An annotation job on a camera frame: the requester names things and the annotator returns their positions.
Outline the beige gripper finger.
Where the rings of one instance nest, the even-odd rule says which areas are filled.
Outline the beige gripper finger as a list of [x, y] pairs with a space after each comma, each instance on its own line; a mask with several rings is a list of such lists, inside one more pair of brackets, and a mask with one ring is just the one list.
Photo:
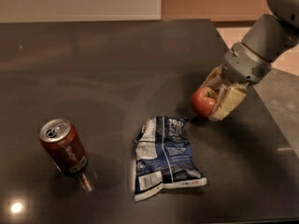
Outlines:
[[217, 102], [208, 115], [208, 119], [212, 121], [225, 119], [245, 99], [248, 92], [247, 86], [247, 83], [233, 83], [229, 86], [222, 84]]
[[201, 88], [210, 88], [215, 92], [220, 92], [221, 90], [225, 91], [227, 89], [226, 78], [222, 73], [221, 65], [217, 66], [209, 73], [201, 85]]

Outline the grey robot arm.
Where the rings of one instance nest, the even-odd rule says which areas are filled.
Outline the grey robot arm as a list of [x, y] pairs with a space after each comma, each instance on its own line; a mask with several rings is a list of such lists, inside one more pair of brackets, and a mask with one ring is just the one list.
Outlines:
[[198, 115], [226, 118], [245, 99], [248, 87], [259, 83], [283, 52], [298, 45], [299, 0], [267, 0], [267, 5], [271, 12], [232, 45], [201, 85], [205, 101]]

